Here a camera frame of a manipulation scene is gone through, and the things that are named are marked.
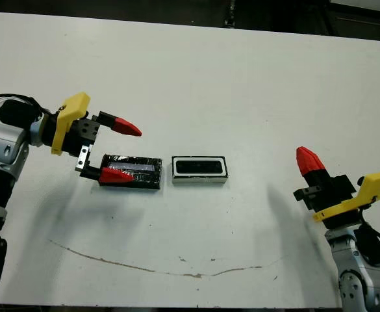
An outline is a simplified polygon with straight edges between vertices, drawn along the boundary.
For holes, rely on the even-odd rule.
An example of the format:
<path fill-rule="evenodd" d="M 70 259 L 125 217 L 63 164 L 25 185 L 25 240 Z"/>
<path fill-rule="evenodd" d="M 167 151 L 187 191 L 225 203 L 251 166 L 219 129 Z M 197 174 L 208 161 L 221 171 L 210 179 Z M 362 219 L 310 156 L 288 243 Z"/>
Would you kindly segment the black right gripper, yellow mount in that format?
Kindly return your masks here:
<path fill-rule="evenodd" d="M 331 177 L 317 154 L 304 146 L 297 148 L 296 161 L 308 187 L 296 190 L 294 197 L 314 211 L 314 221 L 327 229 L 355 223 L 358 209 L 380 200 L 380 172 L 360 178 L 356 190 L 346 175 Z"/>

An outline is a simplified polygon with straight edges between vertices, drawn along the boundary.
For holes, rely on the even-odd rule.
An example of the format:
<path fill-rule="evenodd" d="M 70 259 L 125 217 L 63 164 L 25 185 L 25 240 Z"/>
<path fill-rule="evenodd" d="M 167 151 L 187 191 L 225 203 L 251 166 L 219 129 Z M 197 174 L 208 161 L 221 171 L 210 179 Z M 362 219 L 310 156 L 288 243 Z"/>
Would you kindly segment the black left gripper, yellow mount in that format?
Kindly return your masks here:
<path fill-rule="evenodd" d="M 81 177 L 98 181 L 100 184 L 130 183 L 134 177 L 121 170 L 88 166 L 88 158 L 95 144 L 99 124 L 88 118 L 90 97 L 79 92 L 67 98 L 53 114 L 48 114 L 42 132 L 42 143 L 51 148 L 53 155 L 68 153 L 76 157 L 76 171 Z M 98 122 L 123 135 L 142 136 L 141 130 L 127 120 L 100 112 Z"/>

